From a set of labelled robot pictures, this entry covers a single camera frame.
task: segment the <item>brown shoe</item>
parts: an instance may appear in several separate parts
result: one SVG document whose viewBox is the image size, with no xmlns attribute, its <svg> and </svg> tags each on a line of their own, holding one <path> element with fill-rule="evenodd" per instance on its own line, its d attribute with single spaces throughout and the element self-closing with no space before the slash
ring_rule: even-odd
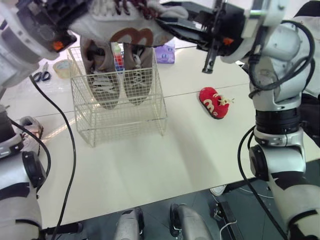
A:
<svg viewBox="0 0 320 240">
<path fill-rule="evenodd" d="M 116 71 L 111 44 L 81 37 L 80 51 L 86 74 L 91 75 L 87 81 L 95 100 L 105 109 L 113 109 L 120 95 L 118 75 L 103 74 Z"/>
</svg>

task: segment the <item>wire basket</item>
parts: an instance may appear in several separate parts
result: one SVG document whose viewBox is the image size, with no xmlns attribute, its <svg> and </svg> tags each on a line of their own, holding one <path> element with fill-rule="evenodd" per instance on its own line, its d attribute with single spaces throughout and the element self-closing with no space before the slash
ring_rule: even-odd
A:
<svg viewBox="0 0 320 240">
<path fill-rule="evenodd" d="M 86 74 L 80 47 L 68 49 L 76 129 L 92 147 L 101 142 L 165 133 L 167 110 L 155 54 L 152 67 L 119 72 Z M 143 76 L 145 81 L 133 81 Z M 108 84 L 116 86 L 106 92 Z"/>
</svg>

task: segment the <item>red slipper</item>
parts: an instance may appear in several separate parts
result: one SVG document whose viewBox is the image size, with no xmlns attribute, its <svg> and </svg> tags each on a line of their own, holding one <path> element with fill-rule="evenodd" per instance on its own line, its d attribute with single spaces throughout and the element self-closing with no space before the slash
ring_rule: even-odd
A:
<svg viewBox="0 0 320 240">
<path fill-rule="evenodd" d="M 223 119 L 231 100 L 219 95 L 213 87 L 205 87 L 199 93 L 199 100 L 214 119 Z"/>
</svg>

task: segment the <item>shoe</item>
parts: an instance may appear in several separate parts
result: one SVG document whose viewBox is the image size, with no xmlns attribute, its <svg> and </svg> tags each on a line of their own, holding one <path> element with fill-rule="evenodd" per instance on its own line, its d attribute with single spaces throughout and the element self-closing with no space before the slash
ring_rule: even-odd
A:
<svg viewBox="0 0 320 240">
<path fill-rule="evenodd" d="M 140 105 L 149 95 L 152 86 L 153 49 L 124 43 L 123 50 L 124 91 L 132 104 Z"/>
<path fill-rule="evenodd" d="M 227 187 L 227 185 L 221 185 L 221 186 L 212 187 L 212 188 L 210 188 L 210 192 L 213 195 L 215 195 L 216 197 L 219 197 L 224 193 L 226 187 Z"/>
<path fill-rule="evenodd" d="M 116 73 L 106 76 L 103 73 L 116 71 L 114 55 L 110 43 L 101 43 L 80 38 L 80 52 L 87 81 L 95 100 L 105 109 L 113 109 L 120 96 L 120 84 Z"/>
<path fill-rule="evenodd" d="M 38 139 L 41 139 L 44 127 L 36 119 L 31 116 L 25 116 L 20 119 L 19 124 L 34 134 Z M 18 130 L 17 133 L 21 135 L 23 140 L 23 148 L 21 151 L 33 151 L 39 156 L 39 143 L 24 131 Z"/>
<path fill-rule="evenodd" d="M 205 87 L 199 93 L 199 100 L 214 119 L 223 119 L 233 100 L 218 94 L 213 87 Z"/>
<path fill-rule="evenodd" d="M 162 6 L 158 0 L 93 0 L 88 13 L 69 29 L 104 43 L 156 47 L 173 38 L 157 24 L 157 17 L 187 19 L 188 12 L 181 6 Z"/>
</svg>

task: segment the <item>colorful package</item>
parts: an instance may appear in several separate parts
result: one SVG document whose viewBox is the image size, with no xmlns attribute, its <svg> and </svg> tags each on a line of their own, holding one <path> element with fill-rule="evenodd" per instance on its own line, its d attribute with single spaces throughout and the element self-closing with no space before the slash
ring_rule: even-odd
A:
<svg viewBox="0 0 320 240">
<path fill-rule="evenodd" d="M 156 62 L 158 64 L 174 64 L 175 63 L 175 40 L 168 41 L 163 46 L 155 49 Z"/>
</svg>

